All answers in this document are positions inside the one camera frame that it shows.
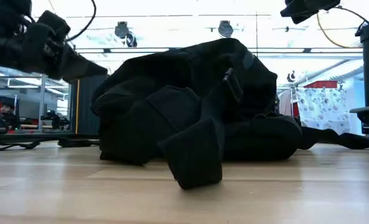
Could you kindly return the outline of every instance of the person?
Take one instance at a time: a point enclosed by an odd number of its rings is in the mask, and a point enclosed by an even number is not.
[[[10,130],[14,130],[18,127],[18,118],[14,114],[14,105],[9,103],[2,103],[0,107],[0,118],[2,118]],[[4,128],[5,124],[0,120],[0,128]]]

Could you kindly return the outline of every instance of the black backpack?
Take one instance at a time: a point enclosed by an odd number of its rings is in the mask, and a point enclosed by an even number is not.
[[[369,147],[369,138],[273,113],[276,79],[230,38],[127,60],[94,93],[100,158],[142,165],[163,157],[190,189],[221,181],[223,159],[288,159],[319,141]]]

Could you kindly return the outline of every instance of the wooden table surface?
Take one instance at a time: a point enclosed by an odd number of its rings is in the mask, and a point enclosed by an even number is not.
[[[369,223],[369,151],[318,145],[286,162],[225,164],[221,184],[190,191],[163,161],[98,156],[55,143],[0,152],[0,223]]]

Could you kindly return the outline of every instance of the patterned curtain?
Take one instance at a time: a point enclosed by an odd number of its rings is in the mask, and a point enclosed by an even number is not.
[[[296,90],[296,98],[302,126],[350,132],[345,90],[303,88]]]

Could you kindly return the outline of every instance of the desk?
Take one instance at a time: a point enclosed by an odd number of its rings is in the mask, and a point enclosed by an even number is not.
[[[369,151],[317,145],[285,162],[226,163],[184,192],[164,161],[100,161],[97,147],[0,152],[0,223],[369,224]]]

